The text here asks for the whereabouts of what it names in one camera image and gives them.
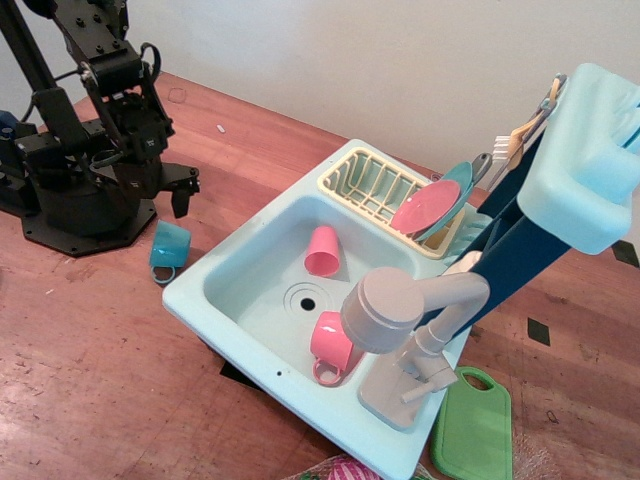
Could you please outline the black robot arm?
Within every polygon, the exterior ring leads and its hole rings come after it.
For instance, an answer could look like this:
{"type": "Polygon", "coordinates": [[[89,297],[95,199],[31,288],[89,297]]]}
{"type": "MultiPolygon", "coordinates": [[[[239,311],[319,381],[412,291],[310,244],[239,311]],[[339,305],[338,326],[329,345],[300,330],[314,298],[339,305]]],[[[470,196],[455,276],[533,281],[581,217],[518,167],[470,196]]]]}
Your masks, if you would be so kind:
{"type": "Polygon", "coordinates": [[[161,159],[174,133],[155,89],[161,59],[145,62],[144,51],[127,41],[126,3],[29,1],[26,6],[59,29],[98,115],[92,132],[51,73],[17,3],[2,2],[2,35],[31,87],[30,105],[46,126],[39,133],[19,122],[25,134],[14,147],[17,170],[30,181],[43,212],[83,225],[121,224],[136,214],[139,203],[166,191],[174,216],[185,216],[199,190],[198,171],[161,159]]]}

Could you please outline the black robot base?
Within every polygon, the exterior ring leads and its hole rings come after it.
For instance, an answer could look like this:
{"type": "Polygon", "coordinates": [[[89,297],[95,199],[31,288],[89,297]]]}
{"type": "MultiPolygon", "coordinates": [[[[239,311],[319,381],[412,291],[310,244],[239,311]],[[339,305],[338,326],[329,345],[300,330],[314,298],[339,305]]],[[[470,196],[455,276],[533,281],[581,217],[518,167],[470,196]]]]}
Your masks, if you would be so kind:
{"type": "Polygon", "coordinates": [[[26,239],[72,257],[131,245],[156,216],[107,178],[89,180],[58,139],[18,121],[16,151],[1,146],[1,209],[21,219],[26,239]]]}

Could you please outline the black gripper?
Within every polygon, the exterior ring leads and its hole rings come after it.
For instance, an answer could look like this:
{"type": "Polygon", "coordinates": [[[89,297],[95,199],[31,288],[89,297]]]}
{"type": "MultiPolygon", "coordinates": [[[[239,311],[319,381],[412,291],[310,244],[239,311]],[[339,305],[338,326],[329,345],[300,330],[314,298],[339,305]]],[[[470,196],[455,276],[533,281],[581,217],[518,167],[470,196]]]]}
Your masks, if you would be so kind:
{"type": "Polygon", "coordinates": [[[160,155],[173,134],[172,121],[155,94],[125,91],[114,94],[99,110],[112,147],[91,160],[91,170],[115,179],[134,198],[153,199],[171,193],[176,219],[188,214],[192,196],[200,191],[199,170],[164,163],[160,155]]]}

